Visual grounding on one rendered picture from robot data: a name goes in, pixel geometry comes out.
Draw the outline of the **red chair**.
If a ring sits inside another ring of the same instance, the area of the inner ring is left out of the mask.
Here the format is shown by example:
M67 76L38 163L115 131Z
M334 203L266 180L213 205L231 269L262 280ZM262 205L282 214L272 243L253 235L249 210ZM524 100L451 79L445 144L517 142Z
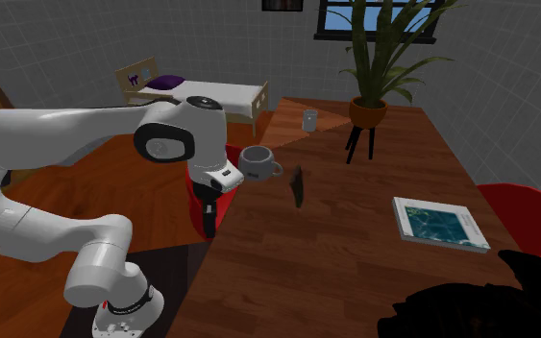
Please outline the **red chair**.
M509 182L478 189L521 251L541 257L541 190Z
M243 150L242 147L234 146L231 144L226 144L226 153L227 158L230 161L231 164L236 166L238 164L238 159L241 151ZM204 223L203 223L203 207L202 202L200 199L198 199L193 191L193 183L190 179L188 169L185 169L185 186L188 196L188 207L189 207L189 216L191 220L192 227L197 231L197 233L206 241L211 241L212 238L208 237L204 230ZM223 194L221 197L219 197L216 200L216 220L215 220L215 228L218 229L224 219L224 216L234 199L234 196L236 194L237 189Z

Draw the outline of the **grey mug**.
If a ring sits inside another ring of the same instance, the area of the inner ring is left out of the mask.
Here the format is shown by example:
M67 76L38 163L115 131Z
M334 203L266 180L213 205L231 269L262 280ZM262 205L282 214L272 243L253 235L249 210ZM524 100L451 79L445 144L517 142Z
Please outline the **grey mug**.
M246 181L266 181L283 173L283 167L275 160L274 153L260 145L244 148L239 155L237 168Z

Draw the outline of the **dark robot stand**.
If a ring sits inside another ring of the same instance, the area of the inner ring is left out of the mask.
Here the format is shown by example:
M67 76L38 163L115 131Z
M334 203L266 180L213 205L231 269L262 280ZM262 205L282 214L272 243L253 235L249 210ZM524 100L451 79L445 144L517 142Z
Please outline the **dark robot stand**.
M209 245L200 242L128 254L127 260L137 264L164 296L160 317L139 338L165 338ZM95 314L96 307L73 307L59 338L92 338Z

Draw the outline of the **dark brown flat object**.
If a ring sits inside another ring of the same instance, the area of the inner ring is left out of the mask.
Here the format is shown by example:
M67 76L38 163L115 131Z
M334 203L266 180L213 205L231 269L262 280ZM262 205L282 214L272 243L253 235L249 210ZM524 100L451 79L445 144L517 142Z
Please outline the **dark brown flat object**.
M301 208L304 201L304 183L303 170L300 165L296 165L291 175L289 185L291 187L295 206Z

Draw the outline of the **wooden bed with purple pillow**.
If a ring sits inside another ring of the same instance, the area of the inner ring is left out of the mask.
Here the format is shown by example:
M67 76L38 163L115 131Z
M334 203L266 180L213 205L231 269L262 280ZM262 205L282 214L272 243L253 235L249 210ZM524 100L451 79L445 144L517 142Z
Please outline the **wooden bed with purple pillow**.
M189 96L204 96L223 107L228 122L252 125L253 136L256 136L258 116L268 110L268 82L245 85L185 80L171 89L149 87L148 83L162 78L154 57L116 70L115 77L130 106L148 103L159 97L184 100Z

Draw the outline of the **brown wooden table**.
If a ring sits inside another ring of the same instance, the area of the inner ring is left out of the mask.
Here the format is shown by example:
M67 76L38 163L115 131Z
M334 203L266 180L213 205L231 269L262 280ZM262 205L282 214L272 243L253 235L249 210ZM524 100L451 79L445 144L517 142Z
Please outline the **brown wooden table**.
M302 130L305 109L316 130ZM258 142L285 174L243 183L168 338L377 338L393 304L446 282L514 285L497 251L514 241L427 115L392 107L351 160L342 102L284 98L259 119ZM295 206L289 174L304 173ZM394 197L468 207L485 254L402 240Z

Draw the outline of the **potted plant on black stand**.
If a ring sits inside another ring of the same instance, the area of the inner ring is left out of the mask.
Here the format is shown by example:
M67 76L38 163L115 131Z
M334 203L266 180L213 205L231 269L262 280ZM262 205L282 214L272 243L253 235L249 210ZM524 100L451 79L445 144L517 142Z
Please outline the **potted plant on black stand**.
M350 101L349 117L353 123L346 150L351 160L362 131L370 132L369 151L374 151L376 127L388 110L383 97L395 91L413 100L412 94L404 88L419 80L410 74L416 69L434 61L438 57L428 57L409 67L398 66L396 62L403 52L421 34L430 33L441 14L455 9L458 0L407 0L394 3L381 0L371 3L367 0L321 0L319 11L322 15L332 13L345 19L351 25L351 42L346 48L355 58L355 67L348 72L357 80L359 95ZM372 32L374 51L368 48L365 30L365 14L369 6L379 9L376 29Z

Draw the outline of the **dark framed window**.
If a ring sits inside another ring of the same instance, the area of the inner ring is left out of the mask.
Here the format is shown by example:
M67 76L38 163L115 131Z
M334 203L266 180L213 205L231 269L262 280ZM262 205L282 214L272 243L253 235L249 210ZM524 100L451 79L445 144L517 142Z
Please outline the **dark framed window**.
M351 2L355 0L320 0L318 9L317 31L314 35L318 40L352 40L353 13ZM383 4L382 0L363 0L365 2L364 29L368 42L376 41L378 16ZM445 4L445 0L428 0L406 26L402 41L419 32L430 15Z

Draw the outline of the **white book with teal cover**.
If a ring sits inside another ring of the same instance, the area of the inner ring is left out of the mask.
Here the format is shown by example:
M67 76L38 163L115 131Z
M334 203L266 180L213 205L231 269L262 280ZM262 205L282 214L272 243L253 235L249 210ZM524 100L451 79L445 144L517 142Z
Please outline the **white book with teal cover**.
M479 254L491 249L465 206L401 197L392 205L402 240Z

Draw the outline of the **black furry figure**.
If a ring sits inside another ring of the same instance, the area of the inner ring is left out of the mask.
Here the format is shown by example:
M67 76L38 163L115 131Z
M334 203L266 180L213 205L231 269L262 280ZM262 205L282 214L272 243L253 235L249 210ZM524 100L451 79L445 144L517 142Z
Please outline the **black furry figure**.
M393 305L379 338L541 338L541 257L501 250L520 288L445 283Z

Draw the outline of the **dark wall picture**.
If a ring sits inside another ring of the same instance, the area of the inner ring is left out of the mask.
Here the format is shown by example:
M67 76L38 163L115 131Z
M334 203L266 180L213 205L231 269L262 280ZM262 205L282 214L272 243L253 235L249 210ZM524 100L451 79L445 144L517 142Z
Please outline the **dark wall picture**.
M261 0L264 12L301 12L304 0Z

